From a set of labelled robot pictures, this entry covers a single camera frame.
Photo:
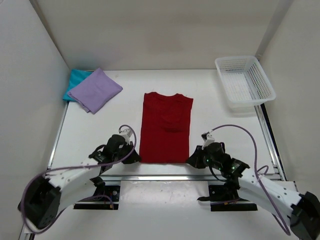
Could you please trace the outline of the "red t shirt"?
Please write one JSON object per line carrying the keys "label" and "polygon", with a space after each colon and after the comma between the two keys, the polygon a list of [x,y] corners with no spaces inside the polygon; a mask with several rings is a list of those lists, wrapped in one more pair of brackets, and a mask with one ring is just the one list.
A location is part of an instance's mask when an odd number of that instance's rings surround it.
{"label": "red t shirt", "polygon": [[139,155],[144,164],[184,164],[189,157],[193,98],[157,92],[143,97]]}

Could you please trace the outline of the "purple t shirt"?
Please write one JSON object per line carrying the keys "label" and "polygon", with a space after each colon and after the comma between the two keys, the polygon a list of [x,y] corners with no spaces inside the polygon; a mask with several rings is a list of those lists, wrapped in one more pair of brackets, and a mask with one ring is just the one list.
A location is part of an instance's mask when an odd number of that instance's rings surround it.
{"label": "purple t shirt", "polygon": [[123,87],[108,77],[101,68],[66,92],[87,113],[96,114],[109,100],[123,90]]}

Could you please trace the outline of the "white plastic basket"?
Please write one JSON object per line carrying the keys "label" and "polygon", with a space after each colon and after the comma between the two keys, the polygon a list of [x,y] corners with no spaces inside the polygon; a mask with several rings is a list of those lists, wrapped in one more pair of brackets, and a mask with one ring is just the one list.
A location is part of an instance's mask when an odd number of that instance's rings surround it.
{"label": "white plastic basket", "polygon": [[275,100],[276,93],[255,56],[219,57],[214,63],[230,108],[251,108]]}

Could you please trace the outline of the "teal t shirt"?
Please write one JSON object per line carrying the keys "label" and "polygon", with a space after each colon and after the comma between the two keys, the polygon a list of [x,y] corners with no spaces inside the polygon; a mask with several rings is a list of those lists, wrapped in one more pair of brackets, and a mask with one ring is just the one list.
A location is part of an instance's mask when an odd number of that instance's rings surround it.
{"label": "teal t shirt", "polygon": [[68,87],[62,97],[63,101],[66,102],[75,102],[75,100],[68,95],[68,92],[79,85],[83,80],[85,80],[89,75],[91,75],[92,71],[84,71],[79,69],[72,69],[69,76]]}

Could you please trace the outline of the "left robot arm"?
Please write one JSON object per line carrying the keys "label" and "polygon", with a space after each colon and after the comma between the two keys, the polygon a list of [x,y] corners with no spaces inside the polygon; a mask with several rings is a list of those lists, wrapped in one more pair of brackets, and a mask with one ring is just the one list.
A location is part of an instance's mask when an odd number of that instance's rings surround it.
{"label": "left robot arm", "polygon": [[51,168],[32,178],[18,205],[26,228],[35,234],[44,233],[70,205],[103,198],[105,188],[100,176],[135,153],[137,142],[130,138],[136,136],[127,125],[101,146],[105,152],[96,148],[78,166]]}

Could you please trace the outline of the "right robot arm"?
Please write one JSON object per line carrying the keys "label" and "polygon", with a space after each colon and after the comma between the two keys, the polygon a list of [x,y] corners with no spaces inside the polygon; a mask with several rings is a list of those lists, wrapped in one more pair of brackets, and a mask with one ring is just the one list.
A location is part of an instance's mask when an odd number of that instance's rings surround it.
{"label": "right robot arm", "polygon": [[291,232],[301,240],[315,240],[320,235],[320,201],[307,191],[299,193],[260,175],[245,162],[225,152],[223,143],[197,146],[186,163],[197,169],[221,172],[228,185],[224,193],[230,200],[239,197],[253,202],[275,217],[283,218]]}

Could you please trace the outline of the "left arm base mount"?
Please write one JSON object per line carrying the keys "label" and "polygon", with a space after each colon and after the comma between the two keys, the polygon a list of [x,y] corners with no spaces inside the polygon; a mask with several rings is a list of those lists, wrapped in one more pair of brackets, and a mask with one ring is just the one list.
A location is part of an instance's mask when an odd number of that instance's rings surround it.
{"label": "left arm base mount", "polygon": [[73,205],[74,210],[108,210],[119,209],[121,186],[107,185],[101,177],[91,180],[94,183],[95,191],[93,196],[87,197]]}

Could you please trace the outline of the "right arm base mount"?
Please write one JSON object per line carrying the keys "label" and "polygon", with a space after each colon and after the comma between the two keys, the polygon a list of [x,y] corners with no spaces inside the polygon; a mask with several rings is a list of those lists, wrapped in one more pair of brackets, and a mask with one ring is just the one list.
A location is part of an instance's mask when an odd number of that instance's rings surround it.
{"label": "right arm base mount", "polygon": [[255,203],[240,198],[235,186],[222,181],[209,181],[208,194],[200,196],[197,201],[209,203],[211,212],[254,212],[258,210]]}

